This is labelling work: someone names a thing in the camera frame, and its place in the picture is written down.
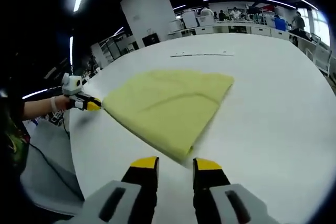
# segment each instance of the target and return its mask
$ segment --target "black ceiling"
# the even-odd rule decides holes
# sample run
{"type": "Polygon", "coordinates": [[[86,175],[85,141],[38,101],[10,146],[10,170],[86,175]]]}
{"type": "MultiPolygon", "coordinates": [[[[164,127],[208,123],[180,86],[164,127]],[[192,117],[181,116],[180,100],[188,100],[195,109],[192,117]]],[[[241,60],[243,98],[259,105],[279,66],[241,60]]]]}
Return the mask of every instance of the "black ceiling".
{"type": "MultiPolygon", "coordinates": [[[[24,93],[54,85],[40,80],[53,66],[69,57],[70,36],[74,36],[76,66],[84,55],[90,54],[89,47],[93,43],[113,35],[121,26],[130,32],[120,1],[83,0],[79,10],[73,13],[75,0],[9,0],[5,4],[11,20],[7,24],[9,53],[12,55],[9,58],[17,64],[20,62],[21,68],[29,73],[25,78],[29,85],[24,93]]],[[[203,4],[203,0],[170,1],[173,7],[203,4]]],[[[276,1],[309,7],[298,0],[276,1]]]]}

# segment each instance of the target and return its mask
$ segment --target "desk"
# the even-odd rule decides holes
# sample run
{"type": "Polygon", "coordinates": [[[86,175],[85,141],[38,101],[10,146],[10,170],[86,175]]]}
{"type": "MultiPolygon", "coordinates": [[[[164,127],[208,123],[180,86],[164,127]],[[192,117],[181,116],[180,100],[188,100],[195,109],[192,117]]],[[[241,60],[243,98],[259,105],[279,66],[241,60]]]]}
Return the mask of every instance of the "desk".
{"type": "Polygon", "coordinates": [[[258,35],[209,34],[168,40],[131,52],[94,76],[84,91],[101,99],[152,69],[232,75],[235,83],[180,165],[134,136],[104,110],[70,111],[73,163],[84,197],[120,180],[132,161],[160,157],[153,223],[197,223],[192,158],[219,163],[231,183],[263,200],[281,223],[307,221],[336,171],[336,97],[314,64],[291,42],[258,35]],[[171,55],[227,50],[234,56],[171,55]]]}

